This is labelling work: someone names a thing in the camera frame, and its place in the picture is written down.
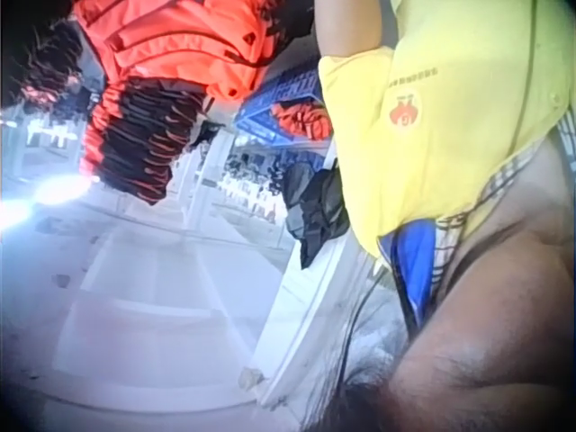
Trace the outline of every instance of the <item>cable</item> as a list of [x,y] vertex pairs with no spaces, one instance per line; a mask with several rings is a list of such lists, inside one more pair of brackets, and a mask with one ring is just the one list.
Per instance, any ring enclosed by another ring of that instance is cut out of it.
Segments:
[[352,336],[354,335],[356,323],[358,322],[358,319],[360,318],[360,312],[362,312],[362,309],[364,308],[364,306],[368,302],[368,299],[370,298],[370,296],[372,295],[372,293],[374,292],[374,290],[376,289],[376,287],[378,286],[380,281],[384,278],[384,275],[386,275],[386,268],[383,267],[380,270],[380,273],[378,274],[378,277],[376,278],[376,281],[374,282],[372,287],[368,290],[368,292],[364,295],[363,299],[360,301],[360,304],[358,305],[358,309],[356,309],[354,317],[352,318],[352,322],[350,322],[350,327],[348,329],[348,333],[346,334],[346,343],[344,344],[344,350],[342,353],[340,370],[338,371],[338,379],[337,379],[337,383],[336,383],[336,392],[340,391],[340,389],[342,388],[342,383],[344,382],[344,379],[346,377],[346,366],[348,363],[348,354],[350,351],[350,345],[352,344]]
[[534,75],[534,62],[536,56],[536,24],[537,24],[537,12],[538,12],[538,0],[532,0],[531,12],[530,12],[530,45],[528,48],[528,69],[526,71],[526,82],[524,87],[524,99],[522,100],[522,106],[520,107],[520,114],[518,116],[518,121],[516,128],[514,130],[514,135],[512,136],[512,143],[508,149],[508,157],[512,156],[514,153],[514,148],[518,144],[518,139],[520,137],[520,130],[524,124],[524,118],[526,116],[526,110],[528,107],[528,99],[530,96],[530,89],[532,88],[532,79]]

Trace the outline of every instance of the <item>bright light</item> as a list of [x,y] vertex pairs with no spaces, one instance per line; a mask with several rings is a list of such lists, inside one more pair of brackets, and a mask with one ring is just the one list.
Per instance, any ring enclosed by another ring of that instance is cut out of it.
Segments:
[[0,201],[0,232],[26,221],[31,213],[30,203],[24,200]]
[[34,200],[46,205],[58,205],[80,198],[93,183],[92,177],[86,175],[60,175],[43,182]]
[[16,123],[15,121],[12,121],[12,120],[8,120],[8,121],[0,120],[0,124],[5,124],[9,128],[16,128],[18,126],[18,123]]

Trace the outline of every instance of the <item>orange fabric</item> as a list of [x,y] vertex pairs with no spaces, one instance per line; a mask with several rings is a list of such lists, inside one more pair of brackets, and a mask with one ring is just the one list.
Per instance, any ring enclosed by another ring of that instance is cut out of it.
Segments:
[[332,136],[332,123],[326,108],[319,103],[296,103],[288,108],[277,103],[272,107],[272,115],[282,129],[296,137],[323,141]]
[[79,0],[74,12],[109,82],[174,78],[241,101],[260,86],[274,55],[269,0]]

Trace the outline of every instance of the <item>white column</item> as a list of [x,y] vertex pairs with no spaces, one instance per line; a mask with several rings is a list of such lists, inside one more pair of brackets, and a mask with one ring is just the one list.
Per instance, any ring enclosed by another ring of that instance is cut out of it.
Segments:
[[184,227],[187,230],[201,230],[203,220],[216,198],[218,182],[224,173],[224,166],[235,138],[236,135],[227,130],[220,130],[214,137],[198,177],[190,209],[185,217]]
[[176,198],[186,211],[188,210],[188,200],[192,194],[192,188],[194,187],[194,178],[198,168],[200,167],[201,161],[202,155],[199,148],[195,148],[191,153],[186,155],[184,174],[182,175],[182,178],[179,179]]
[[[332,168],[329,151],[324,167]],[[355,285],[368,274],[372,260],[350,230],[329,241],[312,263],[301,270],[297,243],[281,281],[272,310],[243,376],[255,388],[260,404],[273,407],[302,383],[315,361],[326,353],[346,325]]]
[[26,145],[32,138],[28,134],[28,125],[33,118],[29,115],[24,115],[22,123],[18,128],[13,129],[10,133],[10,145],[13,146],[13,159],[12,159],[12,174],[14,177],[21,177],[23,175],[24,155],[26,153]]

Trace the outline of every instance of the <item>pillar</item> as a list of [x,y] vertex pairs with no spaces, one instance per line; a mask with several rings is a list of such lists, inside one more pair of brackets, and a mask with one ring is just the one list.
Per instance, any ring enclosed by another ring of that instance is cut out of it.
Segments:
[[236,135],[227,130],[220,130],[214,137],[194,188],[190,209],[184,217],[186,230],[202,230],[203,221],[218,195],[218,182],[224,174],[226,160],[235,138]]

